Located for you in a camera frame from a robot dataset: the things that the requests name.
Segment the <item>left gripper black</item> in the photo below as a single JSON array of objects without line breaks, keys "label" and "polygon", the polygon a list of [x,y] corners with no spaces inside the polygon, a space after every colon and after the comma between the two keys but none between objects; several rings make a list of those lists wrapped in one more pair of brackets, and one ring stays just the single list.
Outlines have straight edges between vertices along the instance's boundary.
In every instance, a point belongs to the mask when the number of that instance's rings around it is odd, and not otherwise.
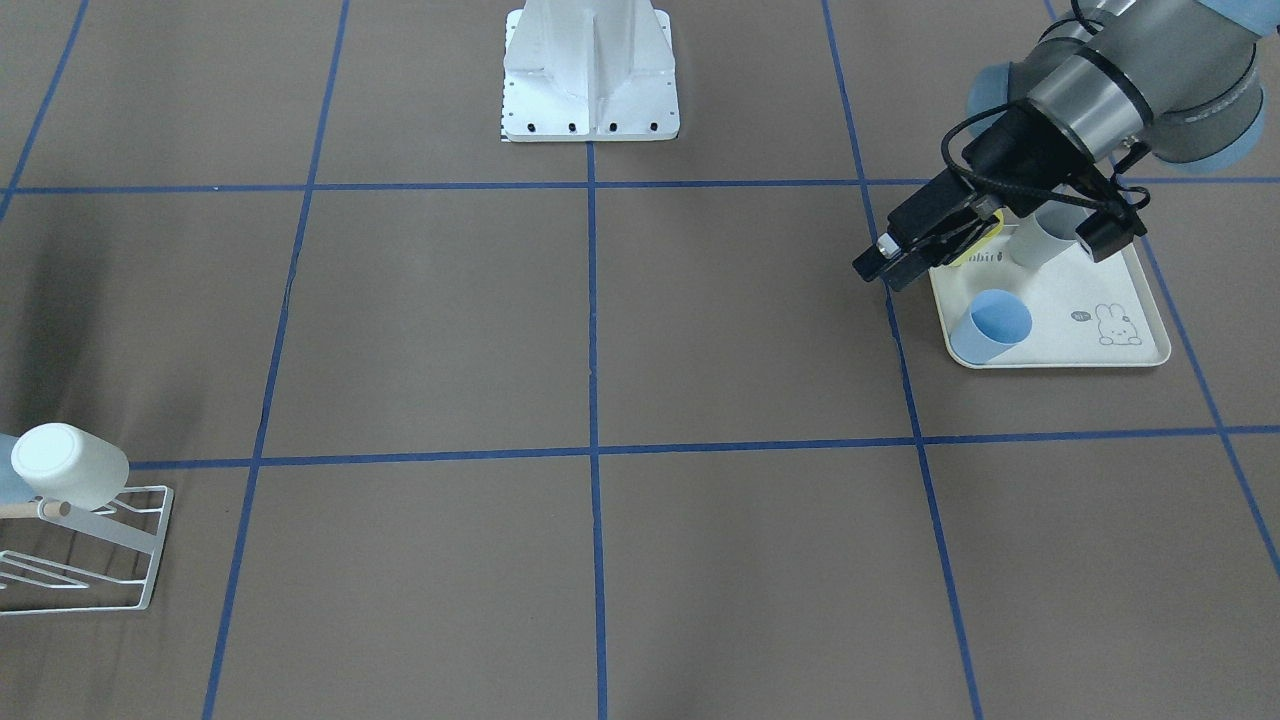
[{"label": "left gripper black", "polygon": [[[980,119],[995,123],[959,154],[952,142]],[[1107,217],[1111,199],[1094,163],[1028,100],[979,113],[945,135],[945,169],[891,211],[884,251],[873,245],[852,260],[863,281],[881,277],[902,291],[933,268],[964,256],[995,227],[1000,208],[1025,217],[1046,202],[1075,204]]]}]

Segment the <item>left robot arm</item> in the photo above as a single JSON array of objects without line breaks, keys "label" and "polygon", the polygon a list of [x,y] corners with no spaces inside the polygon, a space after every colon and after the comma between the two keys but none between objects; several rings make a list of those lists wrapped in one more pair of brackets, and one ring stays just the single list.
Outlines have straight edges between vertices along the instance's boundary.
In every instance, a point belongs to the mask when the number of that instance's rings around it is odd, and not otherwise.
[{"label": "left robot arm", "polygon": [[1275,1],[1093,1],[991,67],[968,118],[940,143],[945,168],[888,215],[854,260],[902,290],[969,254],[1000,209],[1085,209],[1068,236],[1094,263],[1146,233],[1149,193],[1119,179],[1143,158],[1189,173],[1230,167],[1258,142],[1266,97],[1258,45]]}]

